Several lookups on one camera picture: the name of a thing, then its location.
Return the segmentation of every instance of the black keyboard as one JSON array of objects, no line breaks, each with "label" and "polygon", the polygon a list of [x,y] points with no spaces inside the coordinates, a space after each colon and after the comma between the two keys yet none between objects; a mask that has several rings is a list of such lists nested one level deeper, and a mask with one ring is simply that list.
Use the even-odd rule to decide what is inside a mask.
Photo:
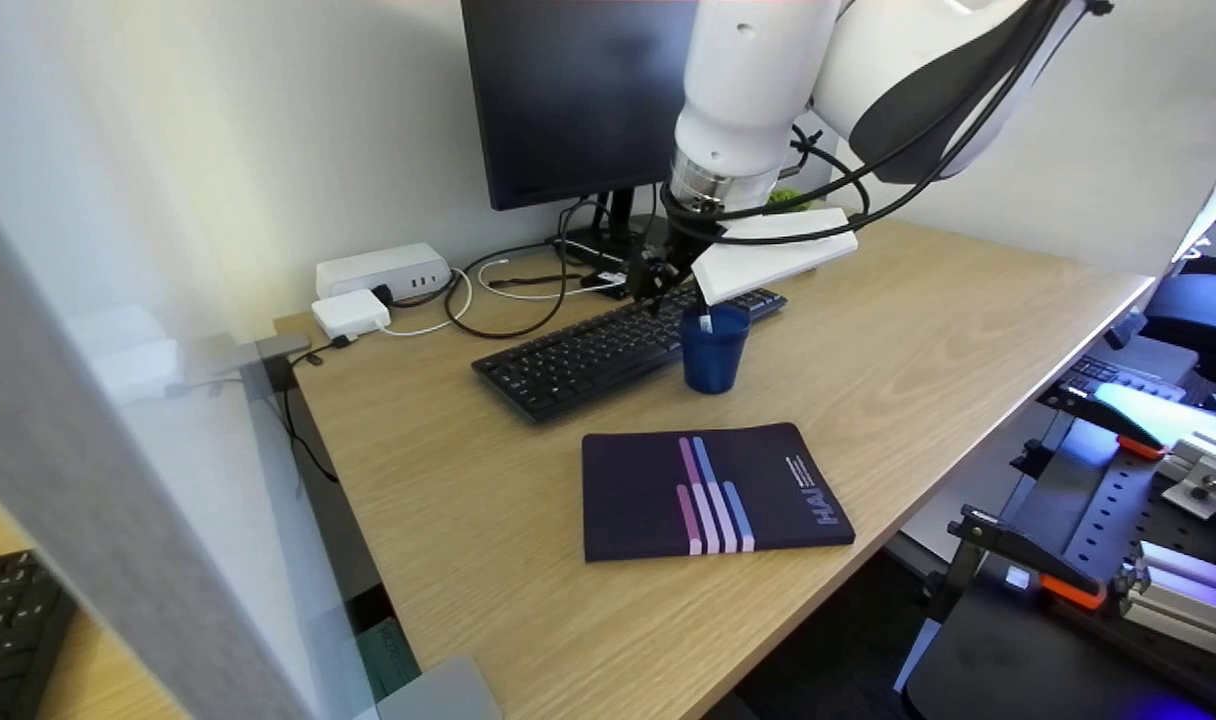
[{"label": "black keyboard", "polygon": [[[569,325],[550,336],[536,336],[520,347],[478,355],[470,369],[520,416],[549,422],[674,362],[678,314],[693,303],[693,289],[670,291],[658,306],[623,303],[616,313]],[[785,295],[761,289],[728,303],[743,306],[749,319],[762,319],[785,306]]]},{"label": "black keyboard", "polygon": [[35,717],[74,601],[33,556],[0,556],[0,717]]}]

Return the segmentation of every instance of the striped notebook cover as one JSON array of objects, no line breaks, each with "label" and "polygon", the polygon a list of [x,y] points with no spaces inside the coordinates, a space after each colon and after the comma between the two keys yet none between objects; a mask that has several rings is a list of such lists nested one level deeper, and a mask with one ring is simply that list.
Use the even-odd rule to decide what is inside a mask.
[{"label": "striped notebook cover", "polygon": [[580,461],[583,560],[850,545],[797,422],[595,432]]}]

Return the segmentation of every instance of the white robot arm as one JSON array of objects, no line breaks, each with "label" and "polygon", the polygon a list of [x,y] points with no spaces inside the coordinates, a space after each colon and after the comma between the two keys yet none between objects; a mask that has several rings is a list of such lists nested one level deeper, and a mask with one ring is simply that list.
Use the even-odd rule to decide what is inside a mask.
[{"label": "white robot arm", "polygon": [[[698,0],[687,103],[674,123],[678,158],[662,186],[666,214],[698,246],[720,240],[720,219],[792,210],[860,174],[912,183],[914,196],[1001,130],[1085,13],[1107,8],[1107,0]],[[805,107],[848,141],[860,166],[768,209]]]}]

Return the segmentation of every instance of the dark notebook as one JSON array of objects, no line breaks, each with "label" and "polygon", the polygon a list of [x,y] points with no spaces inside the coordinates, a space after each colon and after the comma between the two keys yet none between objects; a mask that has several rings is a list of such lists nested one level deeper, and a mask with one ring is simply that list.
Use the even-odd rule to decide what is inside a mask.
[{"label": "dark notebook", "polygon": [[583,560],[850,545],[797,422],[583,437]]}]

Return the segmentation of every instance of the power strip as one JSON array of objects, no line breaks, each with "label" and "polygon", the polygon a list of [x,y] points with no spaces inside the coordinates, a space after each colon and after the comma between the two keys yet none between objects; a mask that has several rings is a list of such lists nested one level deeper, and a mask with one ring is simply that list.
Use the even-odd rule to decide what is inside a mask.
[{"label": "power strip", "polygon": [[447,284],[447,261],[426,244],[400,244],[383,251],[336,255],[315,263],[315,295],[377,291],[392,298],[430,295]]}]

